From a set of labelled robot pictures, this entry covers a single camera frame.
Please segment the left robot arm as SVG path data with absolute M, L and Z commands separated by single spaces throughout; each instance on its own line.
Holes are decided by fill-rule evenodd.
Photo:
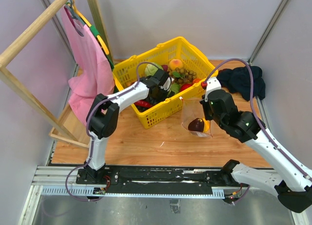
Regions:
M 94 184 L 104 179 L 105 151 L 109 137 L 117 128 L 121 111 L 132 104 L 152 98 L 158 102 L 166 99 L 172 79 L 162 69 L 154 75 L 139 78 L 128 88 L 115 94 L 98 94 L 86 118 L 86 132 L 90 137 L 89 154 L 83 166 L 87 178 Z

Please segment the yellow bell pepper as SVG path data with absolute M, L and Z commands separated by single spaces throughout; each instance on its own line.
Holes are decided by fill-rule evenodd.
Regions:
M 202 119 L 202 122 L 204 124 L 204 127 L 203 127 L 203 133 L 207 133 L 209 130 L 210 130 L 210 121 L 207 121 L 205 119 Z

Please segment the clear zip top bag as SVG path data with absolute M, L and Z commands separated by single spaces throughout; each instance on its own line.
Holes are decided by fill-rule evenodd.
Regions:
M 212 127 L 210 123 L 210 130 L 207 133 L 203 132 L 194 132 L 188 130 L 188 124 L 196 118 L 205 119 L 203 107 L 199 103 L 201 98 L 193 97 L 189 99 L 185 99 L 183 97 L 179 97 L 182 101 L 182 114 L 181 114 L 181 125 L 182 127 L 188 131 L 190 134 L 199 137 L 199 138 L 212 138 Z

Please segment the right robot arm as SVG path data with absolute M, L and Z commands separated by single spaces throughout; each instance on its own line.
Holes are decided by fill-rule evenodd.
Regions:
M 312 170 L 278 142 L 257 115 L 239 111 L 231 94 L 222 89 L 207 91 L 200 103 L 208 120 L 255 150 L 276 171 L 267 173 L 229 160 L 220 171 L 225 185 L 237 182 L 257 187 L 276 196 L 284 207 L 296 213 L 312 205 Z

